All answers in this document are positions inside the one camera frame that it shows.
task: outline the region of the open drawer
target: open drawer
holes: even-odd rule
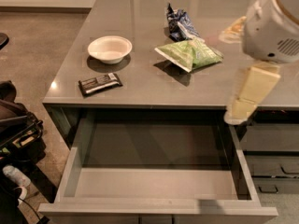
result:
[[[235,128],[203,110],[86,110],[54,203],[55,223],[265,223]]]

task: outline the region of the white bottle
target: white bottle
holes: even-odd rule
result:
[[[18,168],[11,165],[6,165],[3,168],[3,174],[19,187],[28,187],[31,183],[28,176],[22,173]]]

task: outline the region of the green chip bag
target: green chip bag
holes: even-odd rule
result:
[[[164,45],[155,50],[187,72],[223,60],[219,51],[208,47],[202,39],[196,37]]]

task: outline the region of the black cable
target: black cable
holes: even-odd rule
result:
[[[4,193],[6,193],[7,195],[9,195],[9,196],[12,197],[12,198],[15,198],[15,196],[12,195],[11,193],[9,193],[9,191],[6,190],[6,189],[2,186],[1,183],[0,183],[0,188],[2,189],[2,191],[3,191]],[[41,221],[41,218],[39,217],[38,212],[32,207],[31,204],[29,204],[28,202],[26,202],[26,201],[25,201],[24,199],[22,199],[22,198],[19,198],[19,197],[18,197],[18,199],[21,200],[21,201],[23,201],[25,204],[27,204],[27,205],[32,209],[32,211],[35,213],[35,215],[37,216],[38,220]]]

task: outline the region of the blue chip bag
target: blue chip bag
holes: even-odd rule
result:
[[[180,29],[179,23],[188,31],[190,35],[200,37],[197,31],[194,29],[191,20],[186,11],[178,9],[177,11],[171,8],[168,4],[166,14],[169,26],[170,37],[175,41],[184,41],[190,39],[182,29]]]

